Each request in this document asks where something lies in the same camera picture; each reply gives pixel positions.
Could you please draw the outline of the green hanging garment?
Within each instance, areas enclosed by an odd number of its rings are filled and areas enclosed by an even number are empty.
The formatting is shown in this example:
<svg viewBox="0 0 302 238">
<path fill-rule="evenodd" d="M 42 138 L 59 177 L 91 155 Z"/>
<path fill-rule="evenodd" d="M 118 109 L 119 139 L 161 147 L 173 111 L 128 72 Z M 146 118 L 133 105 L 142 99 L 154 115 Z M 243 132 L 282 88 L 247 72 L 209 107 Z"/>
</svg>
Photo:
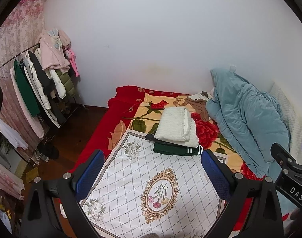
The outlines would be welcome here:
<svg viewBox="0 0 302 238">
<path fill-rule="evenodd" d="M 26 80 L 25 74 L 23 73 L 20 64 L 17 60 L 14 61 L 15 80 L 22 99 L 25 102 L 27 109 L 29 110 L 32 117 L 36 117 L 40 113 L 38 103 L 34 96 L 34 92 Z"/>
</svg>

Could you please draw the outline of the olive puffer jacket hanging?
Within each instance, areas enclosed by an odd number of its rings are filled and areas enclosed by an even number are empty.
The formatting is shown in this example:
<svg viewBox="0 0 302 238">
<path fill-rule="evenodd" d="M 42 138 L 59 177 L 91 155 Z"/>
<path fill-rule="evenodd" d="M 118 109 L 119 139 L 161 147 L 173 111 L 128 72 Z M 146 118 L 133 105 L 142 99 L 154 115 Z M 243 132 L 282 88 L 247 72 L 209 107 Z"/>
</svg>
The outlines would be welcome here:
<svg viewBox="0 0 302 238">
<path fill-rule="evenodd" d="M 55 70 L 58 77 L 60 78 L 61 83 L 64 85 L 64 88 L 66 90 L 66 93 L 70 97 L 74 97 L 77 94 L 77 90 L 69 76 L 68 73 L 63 74 L 59 69 Z"/>
</svg>

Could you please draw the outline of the white textured pillow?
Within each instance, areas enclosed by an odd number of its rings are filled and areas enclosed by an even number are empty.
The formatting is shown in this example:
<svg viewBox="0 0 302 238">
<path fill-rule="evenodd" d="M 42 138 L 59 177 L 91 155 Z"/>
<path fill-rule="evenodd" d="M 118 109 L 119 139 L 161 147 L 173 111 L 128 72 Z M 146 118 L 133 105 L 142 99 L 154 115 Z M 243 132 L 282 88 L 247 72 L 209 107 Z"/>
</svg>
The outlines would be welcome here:
<svg viewBox="0 0 302 238">
<path fill-rule="evenodd" d="M 276 82 L 271 87 L 270 94 L 276 98 L 281 106 L 283 122 L 290 134 L 290 153 L 302 153 L 302 115 Z"/>
</svg>

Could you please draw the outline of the clothes rack metal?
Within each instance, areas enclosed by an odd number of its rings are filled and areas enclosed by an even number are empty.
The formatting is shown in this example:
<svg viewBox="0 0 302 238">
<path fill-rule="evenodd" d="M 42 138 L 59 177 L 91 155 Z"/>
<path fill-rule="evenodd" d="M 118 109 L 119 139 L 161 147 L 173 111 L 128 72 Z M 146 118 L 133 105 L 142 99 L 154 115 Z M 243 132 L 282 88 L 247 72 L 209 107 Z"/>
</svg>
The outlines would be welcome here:
<svg viewBox="0 0 302 238">
<path fill-rule="evenodd" d="M 64 120 L 61 122 L 61 124 L 59 124 L 58 119 L 55 118 L 56 115 L 53 114 L 53 112 L 52 112 L 52 109 L 54 107 L 52 106 L 51 110 L 48 110 L 45 108 L 44 103 L 42 102 L 41 96 L 38 93 L 37 86 L 35 85 L 32 72 L 29 70 L 29 67 L 27 66 L 27 64 L 28 64 L 27 57 L 28 57 L 29 51 L 31 51 L 33 48 L 39 49 L 40 44 L 39 43 L 34 44 L 33 46 L 25 49 L 24 51 L 21 51 L 19 54 L 17 54 L 16 56 L 9 59 L 7 62 L 2 64 L 0 66 L 0 70 L 3 69 L 3 67 L 5 67 L 11 61 L 13 61 L 13 60 L 17 61 L 18 57 L 20 57 L 21 55 L 24 55 L 22 60 L 20 62 L 18 62 L 18 65 L 20 66 L 20 69 L 24 72 L 25 78 L 26 78 L 27 82 L 29 83 L 29 86 L 31 87 L 33 95 L 37 101 L 38 108 L 40 109 L 40 114 L 38 114 L 38 119 L 39 119 L 40 123 L 42 123 L 48 119 L 50 120 L 50 123 L 48 124 L 49 128 L 47 129 L 46 132 L 44 132 L 44 135 L 40 138 L 40 142 L 46 144 L 46 143 L 51 142 L 52 139 L 54 138 L 54 136 L 56 135 L 56 133 L 54 133 L 54 127 L 56 127 L 55 130 L 60 129 L 68 121 L 68 119 L 72 116 L 72 114 L 74 112 L 76 112 L 77 109 L 82 107 L 87 110 L 87 108 L 83 104 L 76 103 L 75 97 L 73 97 L 74 102 L 73 103 L 70 102 L 68 104 L 67 109 L 64 109 L 64 111 L 69 111 L 69 113 L 67 115 L 63 115 Z"/>
</svg>

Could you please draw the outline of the white fluffy cardigan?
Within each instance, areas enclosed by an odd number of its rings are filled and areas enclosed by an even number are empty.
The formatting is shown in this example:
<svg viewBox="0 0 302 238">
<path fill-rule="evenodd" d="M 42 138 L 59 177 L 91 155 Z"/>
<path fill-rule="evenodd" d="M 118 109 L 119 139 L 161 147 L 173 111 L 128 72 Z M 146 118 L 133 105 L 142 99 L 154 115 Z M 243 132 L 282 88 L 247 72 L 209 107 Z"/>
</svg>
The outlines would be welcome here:
<svg viewBox="0 0 302 238">
<path fill-rule="evenodd" d="M 165 108 L 154 137 L 184 147 L 199 145 L 195 121 L 186 107 Z"/>
</svg>

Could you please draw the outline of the pink floral curtain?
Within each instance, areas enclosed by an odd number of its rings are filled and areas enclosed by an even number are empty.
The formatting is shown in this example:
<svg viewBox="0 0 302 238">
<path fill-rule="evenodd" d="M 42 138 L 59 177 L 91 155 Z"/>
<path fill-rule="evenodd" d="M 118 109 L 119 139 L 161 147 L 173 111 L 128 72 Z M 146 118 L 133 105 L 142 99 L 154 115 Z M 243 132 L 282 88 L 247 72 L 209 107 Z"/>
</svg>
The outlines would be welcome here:
<svg viewBox="0 0 302 238">
<path fill-rule="evenodd" d="M 44 31 L 43 5 L 45 0 L 21 0 L 0 27 L 0 87 L 3 104 L 0 119 L 23 138 L 27 147 L 17 147 L 19 155 L 29 160 L 40 139 L 43 127 L 32 117 L 23 103 L 14 71 L 15 56 L 24 56 L 27 48 L 35 48 L 38 36 Z"/>
</svg>

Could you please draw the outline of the white floral grid sheet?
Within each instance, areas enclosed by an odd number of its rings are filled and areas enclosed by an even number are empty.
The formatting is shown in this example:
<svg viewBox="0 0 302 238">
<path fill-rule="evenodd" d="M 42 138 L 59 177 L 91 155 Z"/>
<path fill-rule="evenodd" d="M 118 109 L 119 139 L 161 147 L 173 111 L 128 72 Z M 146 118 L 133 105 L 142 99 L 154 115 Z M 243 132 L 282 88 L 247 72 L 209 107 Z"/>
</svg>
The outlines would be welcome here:
<svg viewBox="0 0 302 238">
<path fill-rule="evenodd" d="M 225 206 L 201 156 L 162 155 L 128 130 L 80 200 L 103 237 L 204 237 Z"/>
</svg>

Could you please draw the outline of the white puffer jacket hanging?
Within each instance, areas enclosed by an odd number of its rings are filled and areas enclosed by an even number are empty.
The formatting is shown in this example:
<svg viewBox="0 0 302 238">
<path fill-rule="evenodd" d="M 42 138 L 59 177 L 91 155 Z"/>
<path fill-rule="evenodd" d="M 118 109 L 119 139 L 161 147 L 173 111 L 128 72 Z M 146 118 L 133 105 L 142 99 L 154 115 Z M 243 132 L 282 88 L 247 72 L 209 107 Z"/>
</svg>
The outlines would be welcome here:
<svg viewBox="0 0 302 238">
<path fill-rule="evenodd" d="M 45 71 L 43 70 L 43 68 L 41 66 L 40 51 L 41 50 L 39 48 L 37 48 L 34 51 L 34 55 L 36 56 L 37 60 L 34 60 L 34 57 L 32 54 L 31 54 L 31 60 L 33 61 L 36 76 L 37 76 L 38 81 L 41 84 L 43 93 L 45 95 L 51 95 L 51 98 L 54 98 L 54 96 L 51 93 L 54 91 L 54 89 L 56 89 L 60 99 L 63 99 L 66 96 L 66 89 L 54 69 L 50 68 Z"/>
</svg>

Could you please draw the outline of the red floral blanket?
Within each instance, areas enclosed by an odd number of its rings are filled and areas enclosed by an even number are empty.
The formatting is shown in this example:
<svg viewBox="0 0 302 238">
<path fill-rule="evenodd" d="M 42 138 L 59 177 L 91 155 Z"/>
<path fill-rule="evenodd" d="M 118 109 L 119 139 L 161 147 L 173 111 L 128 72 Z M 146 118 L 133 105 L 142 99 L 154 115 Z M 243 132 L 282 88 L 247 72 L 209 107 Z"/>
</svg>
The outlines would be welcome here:
<svg viewBox="0 0 302 238">
<path fill-rule="evenodd" d="M 87 160 L 95 149 L 102 150 L 106 160 L 126 131 L 154 134 L 165 108 L 186 107 L 195 120 L 199 144 L 204 149 L 212 150 L 233 172 L 241 173 L 249 179 L 261 180 L 262 178 L 256 177 L 250 171 L 240 155 L 222 136 L 217 123 L 210 118 L 205 107 L 210 98 L 211 95 L 207 92 L 184 95 L 137 86 L 119 87 L 116 96 L 109 100 L 109 109 L 78 162 L 83 163 Z"/>
</svg>

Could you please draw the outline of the bright pink garment hanging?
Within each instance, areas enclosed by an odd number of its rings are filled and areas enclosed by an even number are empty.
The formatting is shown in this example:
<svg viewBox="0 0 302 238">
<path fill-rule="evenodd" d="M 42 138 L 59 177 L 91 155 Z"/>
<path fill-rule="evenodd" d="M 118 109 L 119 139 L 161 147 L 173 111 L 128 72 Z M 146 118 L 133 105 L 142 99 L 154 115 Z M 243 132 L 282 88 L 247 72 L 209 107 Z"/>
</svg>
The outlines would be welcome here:
<svg viewBox="0 0 302 238">
<path fill-rule="evenodd" d="M 66 55 L 67 60 L 70 62 L 70 65 L 72 66 L 73 71 L 75 72 L 75 76 L 78 77 L 79 72 L 78 72 L 78 69 L 77 69 L 75 53 L 71 49 L 67 49 L 65 51 L 65 55 Z"/>
</svg>

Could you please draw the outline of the black leather jacket folded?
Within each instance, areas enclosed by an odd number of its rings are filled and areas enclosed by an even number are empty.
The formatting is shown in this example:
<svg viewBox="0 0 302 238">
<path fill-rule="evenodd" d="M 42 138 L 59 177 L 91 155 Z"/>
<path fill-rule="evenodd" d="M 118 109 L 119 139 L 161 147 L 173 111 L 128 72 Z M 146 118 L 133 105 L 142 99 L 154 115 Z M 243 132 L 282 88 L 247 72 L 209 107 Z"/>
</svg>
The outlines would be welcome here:
<svg viewBox="0 0 302 238">
<path fill-rule="evenodd" d="M 149 141 L 153 141 L 153 142 L 157 141 L 157 139 L 154 137 L 153 134 L 147 134 L 147 135 L 145 135 L 145 139 L 149 140 Z"/>
</svg>

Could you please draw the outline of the pink fluffy jacket hanging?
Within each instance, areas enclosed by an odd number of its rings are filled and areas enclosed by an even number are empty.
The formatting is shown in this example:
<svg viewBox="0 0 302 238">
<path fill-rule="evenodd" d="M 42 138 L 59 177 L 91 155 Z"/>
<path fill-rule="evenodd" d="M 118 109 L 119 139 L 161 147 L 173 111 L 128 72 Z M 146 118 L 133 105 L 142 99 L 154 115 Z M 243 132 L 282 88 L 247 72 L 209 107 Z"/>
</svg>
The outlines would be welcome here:
<svg viewBox="0 0 302 238">
<path fill-rule="evenodd" d="M 63 74 L 70 69 L 70 62 L 64 52 L 71 47 L 70 38 L 64 31 L 52 29 L 42 32 L 38 37 L 41 50 L 41 66 L 43 70 L 58 69 Z"/>
</svg>

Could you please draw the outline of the dark green striped garment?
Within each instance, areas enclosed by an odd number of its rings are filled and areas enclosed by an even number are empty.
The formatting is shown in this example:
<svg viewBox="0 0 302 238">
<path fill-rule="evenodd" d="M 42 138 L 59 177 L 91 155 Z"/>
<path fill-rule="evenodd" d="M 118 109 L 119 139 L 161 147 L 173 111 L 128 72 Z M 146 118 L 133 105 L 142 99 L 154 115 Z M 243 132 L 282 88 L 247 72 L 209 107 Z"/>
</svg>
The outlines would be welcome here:
<svg viewBox="0 0 302 238">
<path fill-rule="evenodd" d="M 153 152 L 164 155 L 177 155 L 177 156 L 195 156 L 201 155 L 204 148 L 198 145 L 196 148 L 180 146 L 173 143 L 155 141 Z"/>
</svg>

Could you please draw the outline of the blue-grey quilt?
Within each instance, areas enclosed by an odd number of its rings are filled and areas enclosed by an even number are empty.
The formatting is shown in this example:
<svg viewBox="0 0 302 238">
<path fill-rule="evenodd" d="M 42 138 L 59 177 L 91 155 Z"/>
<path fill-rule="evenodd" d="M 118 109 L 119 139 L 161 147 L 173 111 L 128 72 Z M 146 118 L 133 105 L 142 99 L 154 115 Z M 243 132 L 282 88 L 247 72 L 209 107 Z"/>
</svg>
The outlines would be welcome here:
<svg viewBox="0 0 302 238">
<path fill-rule="evenodd" d="M 280 165 L 270 153 L 278 143 L 289 151 L 290 134 L 279 102 L 227 69 L 211 70 L 214 96 L 206 110 L 230 146 L 256 177 L 276 181 Z"/>
</svg>

